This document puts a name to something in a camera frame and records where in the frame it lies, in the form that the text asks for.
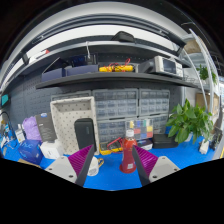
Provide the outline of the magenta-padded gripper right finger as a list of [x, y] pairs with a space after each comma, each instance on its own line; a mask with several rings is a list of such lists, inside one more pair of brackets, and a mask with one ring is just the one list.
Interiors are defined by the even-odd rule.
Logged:
[[133, 146], [132, 155], [143, 186], [180, 170], [168, 157], [157, 157], [139, 146]]

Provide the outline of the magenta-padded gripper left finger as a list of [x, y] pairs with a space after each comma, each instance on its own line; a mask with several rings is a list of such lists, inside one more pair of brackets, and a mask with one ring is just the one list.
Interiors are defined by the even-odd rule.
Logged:
[[78, 186], [83, 186], [94, 153], [95, 147], [89, 145], [69, 157], [59, 157], [46, 168], [46, 171], [75, 183]]

